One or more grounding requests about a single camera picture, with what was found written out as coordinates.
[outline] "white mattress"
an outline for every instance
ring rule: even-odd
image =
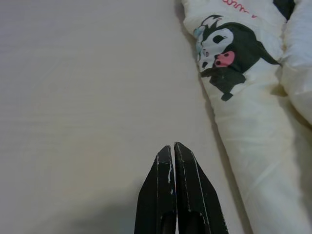
[[[0,2],[1,234],[132,233],[137,192],[174,141],[215,186],[229,232],[250,233],[180,10]]]

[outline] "character eye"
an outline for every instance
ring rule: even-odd
[[[214,43],[219,44],[223,39],[225,39],[226,37],[217,35],[213,38]]]
[[[203,65],[201,66],[202,68],[205,68],[208,65],[207,62],[203,62]]]

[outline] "pink skull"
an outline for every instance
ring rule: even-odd
[[[228,51],[224,54],[219,54],[214,62],[216,67],[228,67],[230,66],[235,58],[233,51]]]

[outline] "black tips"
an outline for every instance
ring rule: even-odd
[[[156,156],[137,201],[135,234],[174,234],[176,190],[170,146]]]
[[[170,147],[164,147],[142,186],[135,234],[228,234],[220,203],[194,154],[175,143],[175,173]]]
[[[222,210],[210,181],[193,152],[175,144],[177,213],[180,234],[228,234]]]

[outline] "cartoon character print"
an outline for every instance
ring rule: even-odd
[[[270,64],[279,64],[257,41],[254,32],[240,23],[217,23],[222,16],[212,15],[194,30],[197,38],[197,62],[202,77],[211,77],[210,83],[228,101],[231,90],[246,81],[243,73],[255,65],[260,58]]]

